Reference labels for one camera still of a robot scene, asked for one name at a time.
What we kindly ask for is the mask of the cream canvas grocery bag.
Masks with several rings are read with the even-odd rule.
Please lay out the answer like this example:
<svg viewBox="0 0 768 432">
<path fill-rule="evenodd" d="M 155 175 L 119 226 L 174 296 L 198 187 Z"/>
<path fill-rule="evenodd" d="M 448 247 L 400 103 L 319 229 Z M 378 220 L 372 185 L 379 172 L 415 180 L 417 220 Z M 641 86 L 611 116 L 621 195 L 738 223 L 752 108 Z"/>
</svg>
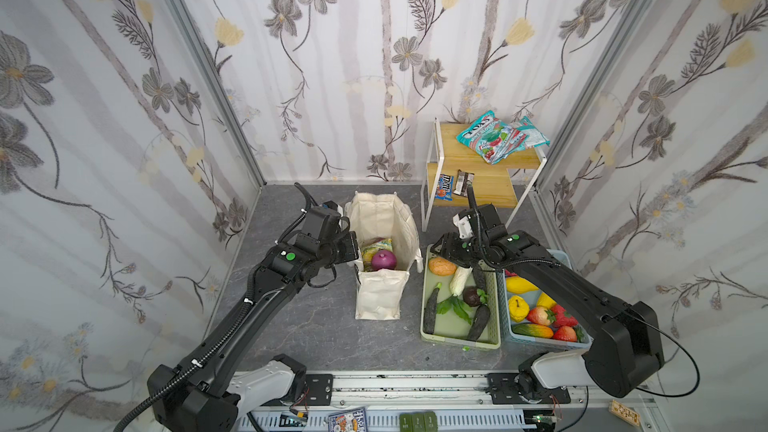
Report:
<svg viewBox="0 0 768 432">
<path fill-rule="evenodd" d="M 423 270 L 420 240 L 410 207 L 395 193 L 357 192 L 344 206 L 356 234 L 359 258 L 355 318 L 397 320 L 410 269 Z"/>
</svg>

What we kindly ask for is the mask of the magenta purple cabbage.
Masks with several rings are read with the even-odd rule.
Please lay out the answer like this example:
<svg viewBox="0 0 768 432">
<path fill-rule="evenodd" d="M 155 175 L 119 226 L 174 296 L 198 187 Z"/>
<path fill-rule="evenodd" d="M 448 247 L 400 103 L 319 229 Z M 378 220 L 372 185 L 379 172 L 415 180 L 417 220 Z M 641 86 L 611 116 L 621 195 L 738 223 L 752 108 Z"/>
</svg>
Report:
<svg viewBox="0 0 768 432">
<path fill-rule="evenodd" d="M 395 270 L 397 267 L 397 257 L 393 251 L 380 249 L 372 256 L 370 265 L 373 271 L 382 269 Z"/>
</svg>

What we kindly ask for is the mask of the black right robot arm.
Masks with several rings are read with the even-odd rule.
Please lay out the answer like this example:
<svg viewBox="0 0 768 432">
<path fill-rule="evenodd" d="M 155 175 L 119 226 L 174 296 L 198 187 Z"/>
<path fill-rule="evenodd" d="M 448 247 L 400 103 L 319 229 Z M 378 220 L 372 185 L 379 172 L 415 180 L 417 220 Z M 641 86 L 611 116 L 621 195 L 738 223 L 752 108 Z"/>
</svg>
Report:
<svg viewBox="0 0 768 432">
<path fill-rule="evenodd" d="M 597 387 L 623 398 L 665 364 L 656 312 L 603 291 L 554 259 L 523 230 L 510 232 L 491 204 L 459 214 L 456 231 L 443 234 L 430 252 L 470 269 L 486 266 L 528 280 L 565 307 L 592 343 L 588 349 L 548 352 L 520 365 L 518 394 L 540 400 L 561 387 Z"/>
</svg>

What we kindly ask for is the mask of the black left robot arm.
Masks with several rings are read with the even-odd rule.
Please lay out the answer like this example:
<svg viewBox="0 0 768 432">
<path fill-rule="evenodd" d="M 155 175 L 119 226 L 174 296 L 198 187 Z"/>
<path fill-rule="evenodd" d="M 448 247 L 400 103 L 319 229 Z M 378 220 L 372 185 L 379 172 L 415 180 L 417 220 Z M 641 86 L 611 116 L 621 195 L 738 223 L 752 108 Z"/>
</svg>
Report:
<svg viewBox="0 0 768 432">
<path fill-rule="evenodd" d="M 124 431 L 146 410 L 170 431 L 229 431 L 242 394 L 229 389 L 245 354 L 274 316 L 323 269 L 358 258 L 356 235 L 336 203 L 308 206 L 249 273 L 238 304 L 175 367 L 158 366 L 148 397 L 115 426 Z"/>
</svg>

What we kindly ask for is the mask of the yellow green snack bag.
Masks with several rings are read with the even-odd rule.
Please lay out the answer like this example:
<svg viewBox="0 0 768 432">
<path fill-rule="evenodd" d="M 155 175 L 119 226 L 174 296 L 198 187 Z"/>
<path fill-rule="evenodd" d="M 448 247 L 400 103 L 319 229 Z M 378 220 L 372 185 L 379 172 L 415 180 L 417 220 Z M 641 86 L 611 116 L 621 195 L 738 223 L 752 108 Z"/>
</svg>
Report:
<svg viewBox="0 0 768 432">
<path fill-rule="evenodd" d="M 376 238 L 366 242 L 361 248 L 362 260 L 364 264 L 371 264 L 373 257 L 380 250 L 393 251 L 391 238 Z"/>
</svg>

